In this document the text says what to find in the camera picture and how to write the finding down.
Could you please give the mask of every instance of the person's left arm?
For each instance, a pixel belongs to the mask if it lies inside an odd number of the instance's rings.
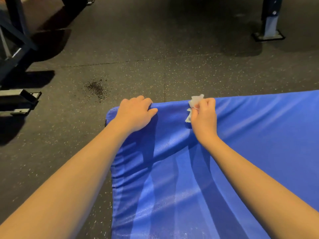
[[[74,238],[118,149],[157,113],[157,109],[148,110],[151,103],[143,96],[124,99],[114,120],[0,225],[0,238]]]

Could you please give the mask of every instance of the hand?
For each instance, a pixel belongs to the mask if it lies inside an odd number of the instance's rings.
[[[212,139],[217,138],[217,116],[214,98],[202,99],[196,108],[192,108],[190,118],[197,140],[205,147]]]
[[[131,134],[145,127],[151,118],[157,113],[157,108],[148,110],[153,101],[150,98],[144,99],[144,96],[138,96],[130,100],[122,100],[114,123],[125,129],[125,132]]]

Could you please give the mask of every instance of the tissue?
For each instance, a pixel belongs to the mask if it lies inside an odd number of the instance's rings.
[[[192,108],[193,107],[196,108],[195,105],[197,105],[203,98],[204,98],[203,94],[201,94],[200,96],[192,96],[192,99],[188,102],[190,106],[190,108],[187,109],[187,111],[189,112],[189,115],[186,118],[185,122],[190,122],[190,118],[192,116]]]

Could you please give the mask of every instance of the bare skin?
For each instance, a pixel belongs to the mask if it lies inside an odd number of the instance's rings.
[[[217,135],[215,99],[192,111],[198,141],[209,151],[241,200],[271,238],[319,238],[319,213],[226,145]]]
[[[118,149],[157,113],[148,110],[151,103],[143,96],[123,100],[115,119],[0,225],[0,238],[74,238]],[[191,123],[198,141],[272,238],[319,238],[316,210],[219,139],[213,98],[193,109]]]

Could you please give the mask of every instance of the gym floor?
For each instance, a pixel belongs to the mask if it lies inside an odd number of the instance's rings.
[[[37,107],[0,118],[0,223],[103,129],[123,98],[319,89],[319,0],[283,0],[286,39],[256,43],[262,1],[96,0],[58,30],[69,34],[63,50],[33,63],[18,84],[42,91]],[[109,174],[78,238],[110,238],[111,223]]]

